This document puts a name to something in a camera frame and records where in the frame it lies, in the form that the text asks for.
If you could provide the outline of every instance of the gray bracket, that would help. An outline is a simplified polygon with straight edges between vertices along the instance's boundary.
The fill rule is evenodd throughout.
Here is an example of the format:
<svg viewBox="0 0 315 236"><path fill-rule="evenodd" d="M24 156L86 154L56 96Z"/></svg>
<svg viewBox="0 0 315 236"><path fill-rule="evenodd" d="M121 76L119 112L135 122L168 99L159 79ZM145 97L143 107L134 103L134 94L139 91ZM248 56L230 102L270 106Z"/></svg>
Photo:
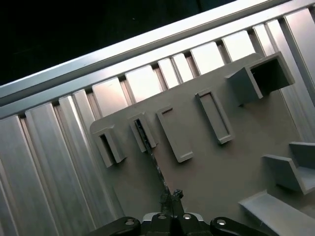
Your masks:
<svg viewBox="0 0 315 236"><path fill-rule="evenodd" d="M265 155L263 158L278 185L303 194L315 189L314 169L296 167L293 160L287 157Z"/></svg>
<svg viewBox="0 0 315 236"><path fill-rule="evenodd" d="M210 89L196 94L219 144L224 144L234 138L234 132L224 108L217 95Z"/></svg>
<svg viewBox="0 0 315 236"><path fill-rule="evenodd" d="M292 142L289 146L299 166L315 169L314 143Z"/></svg>
<svg viewBox="0 0 315 236"><path fill-rule="evenodd" d="M294 84L281 53L262 58L227 77L240 105L261 99L272 91Z"/></svg>
<svg viewBox="0 0 315 236"><path fill-rule="evenodd" d="M92 135L107 168L126 158L116 137L114 126L99 130Z"/></svg>
<svg viewBox="0 0 315 236"><path fill-rule="evenodd" d="M240 205L279 236L314 236L315 220L266 191L242 200Z"/></svg>
<svg viewBox="0 0 315 236"><path fill-rule="evenodd" d="M189 142L180 126L179 118L171 106L157 111L157 117L163 127L167 139L172 147L178 162L186 161L193 157Z"/></svg>

